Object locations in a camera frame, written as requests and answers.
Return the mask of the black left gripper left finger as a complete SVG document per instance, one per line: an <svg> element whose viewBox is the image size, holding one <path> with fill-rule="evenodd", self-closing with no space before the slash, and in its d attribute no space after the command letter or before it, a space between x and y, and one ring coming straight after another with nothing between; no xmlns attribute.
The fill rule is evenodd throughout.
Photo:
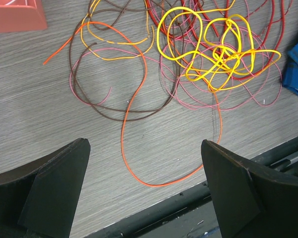
<svg viewBox="0 0 298 238"><path fill-rule="evenodd" d="M0 238L67 238L90 156L78 138L0 174Z"/></svg>

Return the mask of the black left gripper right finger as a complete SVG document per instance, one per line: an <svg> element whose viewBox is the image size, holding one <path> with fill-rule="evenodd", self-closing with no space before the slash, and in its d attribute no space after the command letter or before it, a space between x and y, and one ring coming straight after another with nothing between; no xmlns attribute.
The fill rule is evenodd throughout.
<svg viewBox="0 0 298 238"><path fill-rule="evenodd" d="M298 177L208 140L201 154L222 237L298 238Z"/></svg>

